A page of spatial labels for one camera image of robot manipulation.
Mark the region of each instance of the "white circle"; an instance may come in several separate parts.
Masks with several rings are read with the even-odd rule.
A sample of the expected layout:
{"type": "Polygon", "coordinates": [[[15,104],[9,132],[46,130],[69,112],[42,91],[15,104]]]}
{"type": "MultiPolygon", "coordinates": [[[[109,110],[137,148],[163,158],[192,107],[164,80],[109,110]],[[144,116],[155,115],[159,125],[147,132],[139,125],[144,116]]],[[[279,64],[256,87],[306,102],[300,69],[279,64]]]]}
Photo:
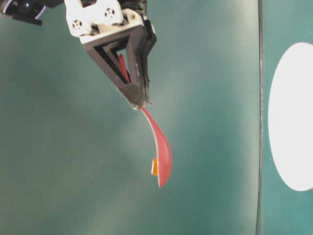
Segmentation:
{"type": "Polygon", "coordinates": [[[281,58],[272,81],[268,133],[282,180],[293,190],[313,188],[313,45],[297,43],[281,58]]]}

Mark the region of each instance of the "white servo bracket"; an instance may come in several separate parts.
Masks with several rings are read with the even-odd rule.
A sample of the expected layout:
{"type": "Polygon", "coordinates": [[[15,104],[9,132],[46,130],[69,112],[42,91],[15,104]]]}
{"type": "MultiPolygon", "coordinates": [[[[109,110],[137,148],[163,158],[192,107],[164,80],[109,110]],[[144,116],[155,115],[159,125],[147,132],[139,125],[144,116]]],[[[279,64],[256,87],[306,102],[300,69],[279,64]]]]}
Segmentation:
{"type": "Polygon", "coordinates": [[[107,37],[111,34],[115,34],[129,28],[133,28],[138,25],[144,26],[142,17],[134,10],[124,9],[123,10],[124,21],[122,24],[116,25],[106,25],[106,24],[97,24],[98,32],[95,34],[84,35],[80,37],[80,41],[82,44],[89,43],[91,41],[95,41],[99,38],[107,37]]]}
{"type": "Polygon", "coordinates": [[[111,26],[124,20],[117,0],[98,0],[95,4],[83,7],[81,0],[64,0],[67,8],[67,24],[74,37],[94,35],[96,25],[111,26]]]}

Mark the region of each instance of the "red plastic spoon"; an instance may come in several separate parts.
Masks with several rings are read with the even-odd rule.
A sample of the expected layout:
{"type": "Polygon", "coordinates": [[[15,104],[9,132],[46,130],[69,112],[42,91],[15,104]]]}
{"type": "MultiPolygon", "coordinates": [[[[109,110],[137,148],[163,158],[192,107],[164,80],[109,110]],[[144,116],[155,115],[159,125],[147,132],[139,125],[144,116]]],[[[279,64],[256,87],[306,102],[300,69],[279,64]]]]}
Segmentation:
{"type": "MultiPolygon", "coordinates": [[[[123,76],[125,77],[127,83],[131,83],[131,80],[128,77],[123,55],[119,55],[118,61],[119,61],[120,70],[123,76]]],[[[149,115],[147,110],[145,110],[144,108],[141,108],[141,111],[146,116],[151,126],[153,136],[155,138],[157,170],[153,169],[153,172],[154,174],[155,173],[157,174],[158,186],[161,188],[170,177],[171,168],[172,168],[171,148],[163,132],[158,127],[156,122],[152,119],[152,117],[149,115]]]]}

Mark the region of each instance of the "robotic arm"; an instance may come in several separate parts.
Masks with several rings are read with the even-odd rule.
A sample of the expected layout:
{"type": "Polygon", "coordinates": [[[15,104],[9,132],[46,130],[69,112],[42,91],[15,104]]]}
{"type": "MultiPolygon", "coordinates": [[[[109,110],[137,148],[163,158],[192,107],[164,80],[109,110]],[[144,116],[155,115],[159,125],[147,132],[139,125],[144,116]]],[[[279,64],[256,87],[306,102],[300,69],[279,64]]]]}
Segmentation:
{"type": "Polygon", "coordinates": [[[0,0],[0,12],[41,25],[46,7],[65,3],[70,33],[134,109],[149,103],[147,58],[157,38],[146,0],[0,0]],[[127,66],[121,69],[126,51],[127,66]]]}

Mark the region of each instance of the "green backdrop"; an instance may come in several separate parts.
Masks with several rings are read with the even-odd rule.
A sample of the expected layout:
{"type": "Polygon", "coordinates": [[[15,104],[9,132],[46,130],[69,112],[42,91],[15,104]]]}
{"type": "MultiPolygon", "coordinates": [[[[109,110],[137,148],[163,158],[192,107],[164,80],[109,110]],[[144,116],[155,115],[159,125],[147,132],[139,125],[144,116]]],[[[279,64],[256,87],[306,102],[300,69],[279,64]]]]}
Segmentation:
{"type": "Polygon", "coordinates": [[[313,191],[296,192],[281,180],[268,140],[268,98],[278,62],[293,44],[313,44],[313,2],[263,1],[264,149],[259,234],[313,234],[313,191]]]}
{"type": "Polygon", "coordinates": [[[0,16],[0,234],[255,234],[257,3],[148,1],[148,110],[173,152],[162,189],[145,117],[70,35],[65,7],[43,27],[0,16]]]}

